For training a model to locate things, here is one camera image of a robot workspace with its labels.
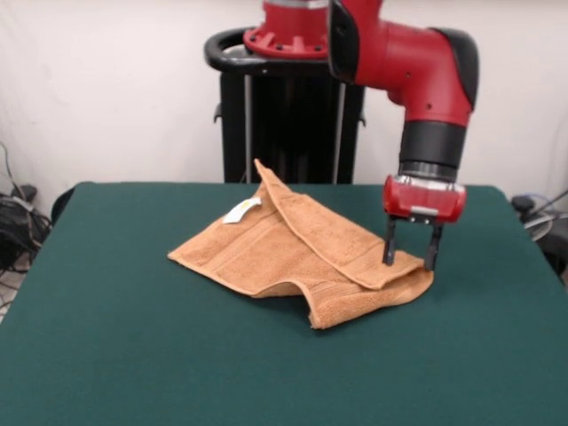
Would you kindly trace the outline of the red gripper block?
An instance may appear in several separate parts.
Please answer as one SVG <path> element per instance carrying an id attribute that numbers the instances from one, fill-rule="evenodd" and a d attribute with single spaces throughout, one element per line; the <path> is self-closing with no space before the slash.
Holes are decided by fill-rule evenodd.
<path id="1" fill-rule="evenodd" d="M 392 266 L 396 255 L 395 217 L 426 217 L 438 223 L 454 223 L 461 216 L 466 203 L 466 189 L 463 185 L 410 177 L 390 175 L 383 188 L 383 207 L 387 214 L 384 238 L 383 263 Z M 424 268 L 434 271 L 442 239 L 443 226 L 434 225 L 430 243 L 424 257 Z"/>

